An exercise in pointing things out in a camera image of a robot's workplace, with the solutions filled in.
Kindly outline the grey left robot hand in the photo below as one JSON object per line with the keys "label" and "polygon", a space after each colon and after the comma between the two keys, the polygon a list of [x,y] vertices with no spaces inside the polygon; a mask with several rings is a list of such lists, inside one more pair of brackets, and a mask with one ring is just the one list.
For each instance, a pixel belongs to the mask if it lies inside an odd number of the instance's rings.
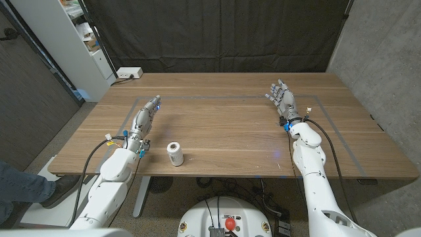
{"label": "grey left robot hand", "polygon": [[123,148],[134,153],[139,153],[145,137],[152,129],[155,114],[161,107],[161,97],[156,95],[138,111],[132,121],[128,136],[123,143]]}

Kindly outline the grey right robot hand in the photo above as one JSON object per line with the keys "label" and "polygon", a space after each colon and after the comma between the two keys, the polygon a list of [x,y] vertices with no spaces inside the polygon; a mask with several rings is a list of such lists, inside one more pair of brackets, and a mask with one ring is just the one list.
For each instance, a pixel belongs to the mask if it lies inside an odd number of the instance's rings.
{"label": "grey right robot hand", "polygon": [[286,131],[302,121],[302,117],[297,110],[294,94],[281,78],[278,79],[277,84],[271,85],[270,93],[266,93],[265,97],[276,106],[280,116],[280,125]]}

